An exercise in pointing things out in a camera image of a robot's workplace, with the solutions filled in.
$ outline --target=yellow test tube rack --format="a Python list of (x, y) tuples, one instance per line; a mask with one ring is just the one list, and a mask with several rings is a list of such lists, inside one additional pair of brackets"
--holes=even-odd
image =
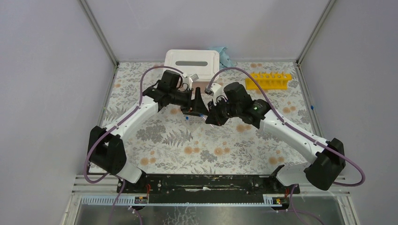
[[(291, 75), (282, 73), (251, 73), (251, 76), (259, 83), (263, 90), (286, 90), (287, 82), (291, 81)], [(250, 78), (245, 79), (246, 90), (258, 90), (257, 86)]]

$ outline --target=glass panel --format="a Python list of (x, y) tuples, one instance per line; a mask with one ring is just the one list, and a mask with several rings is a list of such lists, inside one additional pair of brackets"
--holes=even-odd
[[(296, 209), (311, 212), (325, 224), (344, 224), (337, 200), (334, 197), (294, 197)], [(107, 225), (112, 206), (81, 205), (75, 225)], [(144, 224), (187, 225), (278, 225), (299, 224), (293, 211), (276, 213), (269, 207), (174, 207), (146, 206), (139, 211)], [(301, 215), (309, 224), (319, 224), (315, 219)], [(112, 217), (115, 225), (138, 225), (139, 219), (127, 206), (116, 206)]]

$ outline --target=orange flower pattern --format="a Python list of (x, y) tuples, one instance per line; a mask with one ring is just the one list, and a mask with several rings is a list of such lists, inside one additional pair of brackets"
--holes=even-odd
[[(159, 63), (123, 62), (116, 74), (114, 88), (105, 109), (102, 126), (117, 120), (137, 102), (142, 73)], [(265, 90), (276, 109), (286, 118), (311, 131), (309, 113), (304, 105), (299, 80), (290, 62), (237, 62), (247, 72), (285, 71), (292, 75), (288, 90)], [(161, 69), (149, 72), (143, 87), (161, 77)], [(245, 75), (225, 71), (216, 81), (224, 86), (231, 82), (245, 83)], [(259, 90), (249, 90), (253, 99), (263, 99)], [(207, 105), (211, 96), (202, 94)], [(239, 118), (229, 119), (214, 128), (202, 118), (181, 113), (180, 107), (169, 105), (139, 126), (136, 134), (123, 142), (130, 162), (147, 173), (216, 173), (270, 174), (278, 165), (298, 164), (304, 158), (270, 133), (245, 124)], [(102, 173), (94, 166), (90, 172)]]

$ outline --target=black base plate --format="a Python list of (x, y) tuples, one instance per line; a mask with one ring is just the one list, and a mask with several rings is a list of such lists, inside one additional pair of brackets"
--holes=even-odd
[(147, 184), (149, 203), (263, 203), (263, 194), (284, 195), (292, 188), (259, 175), (143, 174), (135, 184), (126, 181), (123, 193), (146, 194)]

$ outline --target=white wall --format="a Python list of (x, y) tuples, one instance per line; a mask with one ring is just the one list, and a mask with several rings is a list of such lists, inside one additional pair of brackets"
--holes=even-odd
[(337, 1), (302, 65), (326, 137), (340, 138), (367, 175), (351, 190), (363, 225), (398, 221), (397, 9), (396, 0)]
[(76, 0), (0, 3), (0, 224), (59, 224), (113, 66)]
[(233, 59), (296, 59), (328, 0), (88, 0), (119, 60), (227, 46)]

